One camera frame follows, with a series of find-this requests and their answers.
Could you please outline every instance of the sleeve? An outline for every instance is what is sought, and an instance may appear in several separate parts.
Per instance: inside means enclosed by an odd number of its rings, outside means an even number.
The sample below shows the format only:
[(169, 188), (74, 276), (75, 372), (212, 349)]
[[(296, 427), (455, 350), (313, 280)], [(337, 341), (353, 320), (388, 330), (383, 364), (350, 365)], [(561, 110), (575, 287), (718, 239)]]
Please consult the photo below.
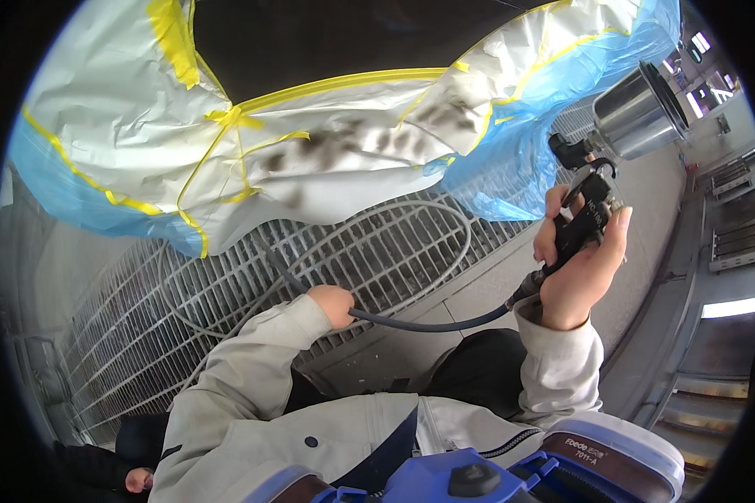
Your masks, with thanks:
[(514, 305), (520, 339), (528, 354), (520, 368), (523, 409), (515, 421), (549, 428), (582, 410), (599, 410), (598, 370), (604, 360), (601, 338), (590, 324), (558, 332), (534, 321), (542, 311), (539, 296)]
[(112, 451), (94, 445), (55, 444), (59, 458), (70, 477), (93, 488), (126, 492), (126, 475), (134, 468)]
[(152, 498), (221, 445), (232, 421), (281, 416), (293, 359), (330, 329), (319, 304), (302, 295), (251, 318), (214, 347), (198, 383), (174, 398)]

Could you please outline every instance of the air hose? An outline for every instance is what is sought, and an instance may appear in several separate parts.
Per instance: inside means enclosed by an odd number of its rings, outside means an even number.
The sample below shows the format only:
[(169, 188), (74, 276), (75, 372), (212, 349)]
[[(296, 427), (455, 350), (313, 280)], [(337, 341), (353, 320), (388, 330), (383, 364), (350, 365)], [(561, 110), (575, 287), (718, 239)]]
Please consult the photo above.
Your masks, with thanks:
[[(434, 281), (431, 282), (431, 284), (429, 284), (427, 287), (424, 287), (422, 290), (414, 294), (412, 297), (407, 298), (403, 302), (395, 304), (393, 307), (387, 310), (381, 311), (377, 315), (368, 313), (366, 311), (362, 311), (360, 309), (350, 309), (349, 314), (351, 316), (354, 316), (355, 318), (358, 318), (359, 320), (349, 325), (348, 327), (342, 328), (341, 330), (338, 330), (336, 332), (343, 332), (345, 330), (349, 330), (354, 327), (359, 327), (369, 322), (384, 325), (386, 327), (399, 328), (401, 330), (409, 330), (413, 332), (455, 332), (455, 331), (464, 330), (467, 328), (478, 327), (478, 326), (487, 324), (488, 322), (493, 321), (494, 319), (498, 319), (501, 316), (503, 316), (505, 313), (511, 311), (514, 303), (516, 303), (518, 300), (520, 300), (521, 298), (532, 296), (533, 294), (537, 293), (537, 291), (539, 291), (539, 286), (543, 283), (545, 274), (543, 273), (543, 271), (537, 270), (526, 277), (526, 279), (523, 281), (523, 284), (521, 284), (521, 286), (514, 292), (513, 296), (509, 297), (508, 299), (506, 299), (506, 301), (503, 304), (501, 304), (500, 306), (493, 309), (493, 311), (488, 312), (483, 316), (479, 316), (472, 319), (466, 319), (464, 321), (458, 321), (451, 324), (437, 324), (437, 325), (416, 324), (416, 323), (400, 321), (398, 319), (393, 319), (391, 317), (388, 317), (388, 315), (391, 315), (403, 309), (403, 307), (406, 307), (409, 304), (416, 302), (417, 300), (422, 298), (424, 295), (429, 293), (431, 290), (433, 290), (439, 283), (442, 283), (445, 280), (445, 278), (447, 278), (453, 273), (453, 270), (455, 270), (456, 267), (458, 267), (461, 260), (467, 255), (467, 252), (469, 251), (472, 231), (470, 228), (469, 220), (467, 220), (467, 217), (464, 216), (463, 213), (455, 210), (452, 207), (442, 205), (441, 203), (434, 203), (432, 201), (407, 200), (407, 201), (399, 201), (397, 203), (392, 203), (392, 204), (381, 206), (381, 207), (376, 207), (364, 213), (363, 215), (358, 216), (357, 218), (345, 223), (342, 227), (335, 229), (331, 234), (328, 234), (327, 236), (324, 237), (324, 239), (322, 239), (321, 241), (313, 245), (307, 252), (302, 254), (302, 256), (297, 258), (294, 261), (294, 263), (288, 267), (286, 267), (282, 263), (282, 260), (274, 253), (271, 247), (268, 246), (268, 244), (266, 243), (266, 240), (263, 239), (259, 231), (255, 230), (252, 233), (252, 237), (255, 243), (257, 243), (257, 245), (260, 248), (262, 248), (263, 252), (266, 254), (266, 257), (268, 258), (268, 261), (274, 267), (277, 268), (279, 273), (282, 275), (282, 278), (284, 278), (285, 281), (287, 281), (299, 293), (305, 293), (309, 290), (309, 287), (305, 286), (297, 277), (292, 275), (291, 273), (292, 269), (300, 267), (305, 260), (307, 260), (310, 256), (312, 256), (312, 254), (318, 251), (323, 245), (327, 244), (330, 240), (332, 240), (332, 238), (339, 236), (340, 234), (343, 233), (343, 231), (354, 226), (356, 223), (366, 218), (369, 218), (371, 216), (375, 216), (384, 211), (395, 209), (397, 207), (405, 207), (405, 206), (428, 206), (428, 207), (434, 207), (446, 213), (451, 213), (463, 225), (463, 229), (465, 232), (464, 244), (461, 247), (459, 254), (456, 256), (456, 259), (453, 261), (453, 264), (451, 264), (450, 267), (447, 267), (439, 277), (437, 277)], [(280, 281), (280, 279), (278, 279), (270, 287), (268, 287), (268, 289), (266, 289), (266, 292), (264, 292), (263, 295), (257, 300), (257, 302), (255, 302), (248, 309), (248, 311), (242, 316), (240, 321), (238, 321), (229, 332), (227, 333), (214, 332), (212, 330), (209, 330), (205, 327), (201, 327), (193, 323), (190, 319), (182, 315), (182, 313), (180, 313), (179, 311), (179, 308), (176, 307), (173, 299), (171, 298), (170, 292), (166, 288), (166, 278), (165, 278), (165, 275), (163, 274), (164, 273), (163, 263), (164, 263), (164, 256), (165, 256), (166, 251), (167, 251), (167, 244), (163, 244), (161, 249), (159, 250), (159, 257), (158, 257), (158, 264), (157, 264), (159, 285), (160, 285), (161, 295), (165, 301), (165, 304), (167, 304), (167, 306), (171, 309), (171, 312), (173, 313), (173, 315), (176, 316), (176, 318), (180, 319), (188, 327), (193, 328), (198, 333), (202, 333), (204, 335), (208, 335), (212, 337), (217, 337), (221, 340), (226, 340), (229, 337), (232, 337), (236, 335), (238, 332), (240, 332), (243, 325), (247, 321), (249, 321), (249, 319), (251, 319), (255, 313), (258, 312), (258, 308), (261, 307), (263, 303), (282, 285), (282, 282)], [(191, 382), (196, 378), (196, 376), (198, 376), (199, 372), (201, 372), (201, 369), (204, 368), (204, 365), (207, 363), (207, 358), (208, 358), (208, 355), (205, 355), (202, 358), (201, 362), (199, 362), (199, 365), (196, 366), (196, 368), (193, 370), (191, 375), (184, 381), (184, 384), (180, 392), (190, 387)], [(171, 406), (168, 408), (168, 410), (170, 410), (172, 407), (173, 407), (173, 403), (171, 402)]]

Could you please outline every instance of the blue respirator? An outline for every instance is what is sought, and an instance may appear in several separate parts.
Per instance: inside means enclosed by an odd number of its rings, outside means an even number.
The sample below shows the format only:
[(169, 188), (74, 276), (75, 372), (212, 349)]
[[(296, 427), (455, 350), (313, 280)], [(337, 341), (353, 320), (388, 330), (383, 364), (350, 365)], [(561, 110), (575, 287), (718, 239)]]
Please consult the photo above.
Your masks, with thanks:
[(316, 480), (324, 487), (309, 503), (670, 503), (682, 493), (684, 467), (680, 452), (651, 431), (581, 412), (558, 421), (511, 467), (473, 448), (412, 457), (380, 493)]

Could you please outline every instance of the hand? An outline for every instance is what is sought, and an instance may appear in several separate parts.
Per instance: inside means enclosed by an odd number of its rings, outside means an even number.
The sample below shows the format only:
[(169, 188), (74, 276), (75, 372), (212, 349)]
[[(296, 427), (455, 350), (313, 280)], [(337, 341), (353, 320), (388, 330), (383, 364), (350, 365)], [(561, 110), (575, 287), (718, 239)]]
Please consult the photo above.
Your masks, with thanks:
[(139, 494), (154, 487), (154, 474), (148, 468), (134, 468), (126, 474), (126, 490)]
[(355, 299), (344, 288), (317, 285), (307, 291), (307, 296), (319, 304), (328, 316), (333, 330), (344, 328), (355, 319), (349, 315), (350, 308), (355, 307)]
[[(545, 219), (534, 238), (534, 259), (544, 260), (551, 266), (556, 262), (556, 226), (554, 217), (560, 212), (562, 199), (570, 187), (557, 185), (545, 195)], [(584, 197), (571, 204), (571, 214), (584, 207)], [(593, 307), (607, 293), (613, 276), (626, 251), (626, 229), (629, 227), (632, 207), (621, 207), (609, 218), (604, 230), (604, 242), (599, 246), (590, 242), (540, 287), (543, 303), (544, 327), (554, 330), (572, 330), (587, 321)]]

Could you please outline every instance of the blue plastic sheeting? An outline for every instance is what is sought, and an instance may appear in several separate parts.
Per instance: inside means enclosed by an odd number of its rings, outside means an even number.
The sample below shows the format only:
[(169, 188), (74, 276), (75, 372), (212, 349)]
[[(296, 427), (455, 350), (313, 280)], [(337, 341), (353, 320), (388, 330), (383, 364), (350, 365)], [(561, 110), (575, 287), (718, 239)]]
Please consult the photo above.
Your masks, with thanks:
[[(133, 207), (113, 205), (76, 175), (22, 114), (14, 123), (8, 154), (22, 181), (50, 215), (104, 236), (164, 237), (185, 255), (201, 255), (201, 236), (178, 213), (151, 216)], [(78, 212), (72, 211), (74, 200)]]
[(664, 60), (680, 38), (679, 12), (677, 0), (643, 0), (631, 35), (606, 32), (540, 68), (519, 100), (493, 106), (487, 133), (472, 152), (454, 154), (450, 166), (428, 163), (424, 172), (447, 167), (444, 190), (486, 220), (542, 218), (557, 169), (548, 148), (554, 119), (575, 101), (611, 88), (639, 61)]

